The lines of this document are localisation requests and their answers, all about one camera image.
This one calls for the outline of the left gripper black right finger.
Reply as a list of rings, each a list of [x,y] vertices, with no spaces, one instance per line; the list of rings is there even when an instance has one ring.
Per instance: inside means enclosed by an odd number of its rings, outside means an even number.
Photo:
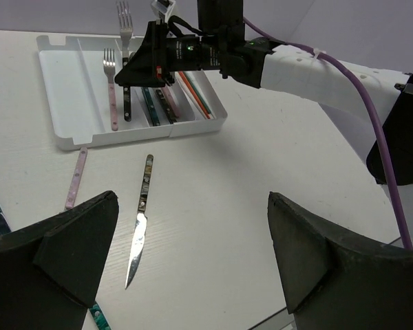
[[[268,225],[298,329],[413,329],[413,251],[319,217],[278,192]]]

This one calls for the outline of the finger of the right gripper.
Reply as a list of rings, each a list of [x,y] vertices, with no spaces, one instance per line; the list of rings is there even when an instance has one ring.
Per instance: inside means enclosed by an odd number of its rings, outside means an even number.
[[[142,44],[116,74],[114,82],[121,87],[160,88],[174,84],[167,60],[168,32],[166,23],[148,22]]]

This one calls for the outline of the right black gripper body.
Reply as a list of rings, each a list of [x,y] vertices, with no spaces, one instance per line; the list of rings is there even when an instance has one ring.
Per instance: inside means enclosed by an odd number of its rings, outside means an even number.
[[[266,56],[275,41],[245,40],[243,1],[198,1],[198,27],[173,15],[167,25],[167,69],[171,72],[218,71],[249,87],[260,88]]]

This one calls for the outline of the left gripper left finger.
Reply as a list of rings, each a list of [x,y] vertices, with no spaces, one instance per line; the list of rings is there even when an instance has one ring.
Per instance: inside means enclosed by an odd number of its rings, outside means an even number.
[[[81,329],[118,221],[115,192],[0,237],[0,329]]]

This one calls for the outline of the orange chopstick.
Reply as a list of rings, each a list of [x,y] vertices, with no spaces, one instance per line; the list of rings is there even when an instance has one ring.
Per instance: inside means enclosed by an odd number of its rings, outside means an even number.
[[[194,97],[195,101],[201,108],[206,119],[211,119],[211,110],[207,106],[206,102],[204,101],[203,97],[200,95],[197,87],[193,84],[193,81],[183,72],[178,72],[181,79],[184,81],[185,85],[187,86],[188,90],[190,91],[191,95]]]

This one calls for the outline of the dark handled spoon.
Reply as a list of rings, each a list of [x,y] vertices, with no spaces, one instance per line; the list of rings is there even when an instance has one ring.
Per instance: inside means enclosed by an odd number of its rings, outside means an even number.
[[[157,95],[159,103],[160,103],[160,105],[162,107],[162,110],[164,111],[169,123],[173,124],[174,122],[177,122],[176,115],[173,112],[173,109],[171,108],[171,106],[168,103],[167,99],[165,98],[163,92],[160,89],[154,89],[154,91],[155,91],[155,94]]]

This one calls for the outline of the green chopstick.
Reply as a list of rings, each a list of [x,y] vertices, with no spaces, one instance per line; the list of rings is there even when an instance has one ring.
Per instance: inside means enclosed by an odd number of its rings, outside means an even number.
[[[200,94],[200,92],[199,92],[198,88],[196,87],[196,85],[194,84],[194,82],[192,80],[189,80],[189,84],[191,85],[192,89],[194,90],[194,94],[197,96],[197,98],[199,99],[202,106],[206,109],[207,113],[209,115],[212,115],[212,111],[210,110],[207,102],[204,100],[204,98]]]

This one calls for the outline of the pink handled fork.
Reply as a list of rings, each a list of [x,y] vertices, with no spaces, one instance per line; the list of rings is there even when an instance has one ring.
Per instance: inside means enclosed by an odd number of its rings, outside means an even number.
[[[116,107],[116,92],[114,76],[116,73],[116,62],[114,49],[105,48],[103,51],[103,71],[107,77],[109,111],[112,131],[118,130],[118,113]]]

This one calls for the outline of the green handled spoon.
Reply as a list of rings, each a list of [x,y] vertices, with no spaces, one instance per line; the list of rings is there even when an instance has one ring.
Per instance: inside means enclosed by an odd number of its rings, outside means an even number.
[[[159,121],[158,114],[157,114],[156,108],[154,106],[149,88],[148,87],[143,87],[142,88],[142,94],[143,94],[143,97],[145,99],[146,106],[148,108],[149,116],[151,118],[151,122],[152,122],[153,126],[154,127],[159,127],[160,126],[160,121]]]

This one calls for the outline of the dark handled fork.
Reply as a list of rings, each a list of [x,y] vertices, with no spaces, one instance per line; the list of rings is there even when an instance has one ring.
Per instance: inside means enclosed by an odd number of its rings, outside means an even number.
[[[129,45],[133,35],[133,25],[129,4],[126,1],[117,1],[118,22],[120,26],[120,38],[122,43],[123,67],[129,61]],[[131,92],[129,87],[123,87],[124,119],[131,122]]]

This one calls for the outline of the green handled fork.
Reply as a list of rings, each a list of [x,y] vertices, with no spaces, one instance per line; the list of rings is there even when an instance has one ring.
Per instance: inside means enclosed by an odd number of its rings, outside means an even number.
[[[98,330],[112,329],[103,313],[103,310],[100,308],[99,304],[96,301],[94,302],[93,306],[89,309],[89,312]]]

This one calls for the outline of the dark handled knife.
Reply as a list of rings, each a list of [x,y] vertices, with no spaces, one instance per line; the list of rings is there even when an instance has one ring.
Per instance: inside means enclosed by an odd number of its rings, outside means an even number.
[[[145,162],[144,173],[142,176],[142,184],[138,200],[137,215],[135,220],[134,232],[131,240],[127,275],[125,280],[125,290],[127,290],[128,287],[131,285],[131,282],[133,281],[134,276],[136,275],[142,257],[142,251],[145,245],[145,236],[147,231],[147,216],[145,212],[147,209],[147,200],[149,196],[149,186],[151,181],[153,161],[153,155],[148,154]]]

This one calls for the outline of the pink handled knife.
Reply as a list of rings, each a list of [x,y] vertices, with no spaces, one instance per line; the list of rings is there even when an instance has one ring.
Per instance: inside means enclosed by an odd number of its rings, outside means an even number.
[[[78,154],[78,159],[76,162],[76,166],[74,169],[74,174],[72,176],[70,188],[67,193],[64,211],[70,210],[74,207],[74,204],[76,202],[76,197],[78,194],[78,190],[79,190],[79,186],[80,186],[80,182],[81,182],[81,177],[82,177],[86,159],[87,159],[87,154],[88,154],[87,148],[83,147],[80,149],[79,154]]]

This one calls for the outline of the pink handled spoon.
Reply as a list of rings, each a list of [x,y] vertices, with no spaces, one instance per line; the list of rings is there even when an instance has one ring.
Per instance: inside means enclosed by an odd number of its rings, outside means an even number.
[[[168,86],[163,87],[162,92],[163,92],[167,102],[169,103],[169,106],[171,107],[171,109],[174,113],[174,116],[176,118],[179,118],[180,117],[180,112],[178,111],[178,107],[177,107],[177,105],[176,105],[176,103],[173,99],[173,96],[172,96],[171,91],[168,88]]]

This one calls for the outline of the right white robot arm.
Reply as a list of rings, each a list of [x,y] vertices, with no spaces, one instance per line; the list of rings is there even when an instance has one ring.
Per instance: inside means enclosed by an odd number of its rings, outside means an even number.
[[[199,1],[198,26],[176,15],[150,21],[136,53],[117,73],[121,87],[164,87],[175,72],[216,70],[254,88],[285,92],[368,116],[366,91],[400,186],[413,184],[413,73],[332,64],[326,54],[273,38],[245,38],[242,1]]]

